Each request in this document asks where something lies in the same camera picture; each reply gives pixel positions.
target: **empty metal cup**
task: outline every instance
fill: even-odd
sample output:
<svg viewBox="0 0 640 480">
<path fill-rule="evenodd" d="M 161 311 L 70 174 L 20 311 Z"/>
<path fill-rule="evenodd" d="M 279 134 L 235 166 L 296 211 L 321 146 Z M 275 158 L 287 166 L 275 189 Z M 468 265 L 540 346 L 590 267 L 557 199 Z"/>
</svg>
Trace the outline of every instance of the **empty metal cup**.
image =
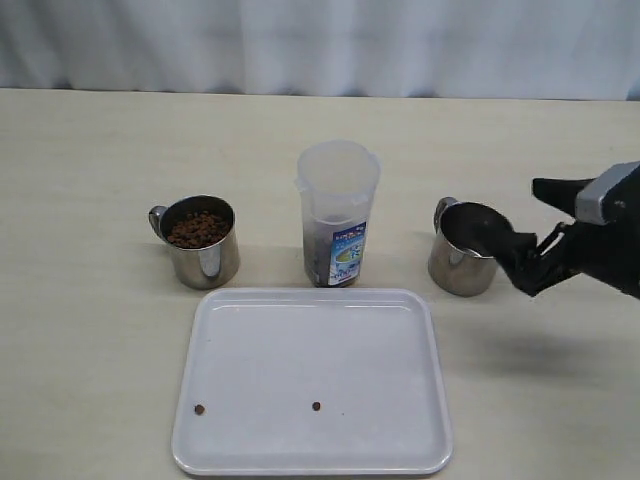
<svg viewBox="0 0 640 480">
<path fill-rule="evenodd" d="M 188 213 L 207 211 L 222 217 L 229 225 L 227 235 L 204 248 L 180 248 L 169 242 L 175 224 Z M 218 197 L 198 195 L 180 200 L 170 207 L 156 206 L 149 211 L 149 223 L 156 235 L 169 245 L 171 261 L 177 277 L 185 285 L 209 290 L 225 284 L 240 267 L 235 234 L 235 214 L 231 205 Z"/>
<path fill-rule="evenodd" d="M 436 240 L 429 256 L 429 275 L 436 284 L 454 295 L 472 297 L 486 291 L 498 263 L 473 235 L 474 225 L 509 221 L 491 207 L 459 202 L 445 197 L 438 202 L 433 225 Z"/>
</svg>

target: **table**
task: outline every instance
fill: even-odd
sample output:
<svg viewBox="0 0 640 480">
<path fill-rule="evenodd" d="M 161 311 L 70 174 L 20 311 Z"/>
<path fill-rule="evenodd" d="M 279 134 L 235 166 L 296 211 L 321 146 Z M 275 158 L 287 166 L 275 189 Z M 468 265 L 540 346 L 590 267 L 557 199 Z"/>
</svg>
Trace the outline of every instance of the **table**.
<svg viewBox="0 0 640 480">
<path fill-rule="evenodd" d="M 348 138 L 383 161 L 359 287 L 408 288 L 436 325 L 455 453 L 443 479 L 638 478 L 640 303 L 579 277 L 535 300 L 499 274 L 455 298 L 426 274 L 432 209 L 564 216 L 535 176 L 640 158 L 640 104 L 0 91 L 0 476 L 179 479 L 169 439 L 202 292 L 147 211 L 236 209 L 229 286 L 310 286 L 295 162 Z"/>
</svg>

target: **plastic pitcher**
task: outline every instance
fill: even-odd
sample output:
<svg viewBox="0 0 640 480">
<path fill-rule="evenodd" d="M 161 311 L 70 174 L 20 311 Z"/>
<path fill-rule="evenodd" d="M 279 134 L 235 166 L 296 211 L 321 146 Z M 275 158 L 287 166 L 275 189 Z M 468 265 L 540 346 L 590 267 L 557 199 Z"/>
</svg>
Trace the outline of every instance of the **plastic pitcher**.
<svg viewBox="0 0 640 480">
<path fill-rule="evenodd" d="M 380 161 L 362 145 L 332 140 L 298 159 L 307 276 L 317 287 L 345 287 L 358 278 Z"/>
</svg>

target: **white curtain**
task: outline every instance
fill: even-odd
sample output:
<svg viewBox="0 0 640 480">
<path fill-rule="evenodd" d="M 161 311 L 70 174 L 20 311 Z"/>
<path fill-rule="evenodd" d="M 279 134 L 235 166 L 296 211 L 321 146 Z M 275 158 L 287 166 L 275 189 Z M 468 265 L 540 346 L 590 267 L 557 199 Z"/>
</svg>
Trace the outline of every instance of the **white curtain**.
<svg viewBox="0 0 640 480">
<path fill-rule="evenodd" d="M 0 86 L 625 99 L 639 79 L 640 0 L 0 0 Z"/>
</svg>

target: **plastic tray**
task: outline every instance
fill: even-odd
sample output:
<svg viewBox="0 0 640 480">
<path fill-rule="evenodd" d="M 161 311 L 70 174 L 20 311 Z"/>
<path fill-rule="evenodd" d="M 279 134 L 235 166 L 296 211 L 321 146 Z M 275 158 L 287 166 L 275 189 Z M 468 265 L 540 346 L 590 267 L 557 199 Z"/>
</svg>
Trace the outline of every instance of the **plastic tray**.
<svg viewBox="0 0 640 480">
<path fill-rule="evenodd" d="M 440 470 L 453 440 L 426 303 L 391 289 L 207 295 L 172 449 L 194 475 Z"/>
</svg>

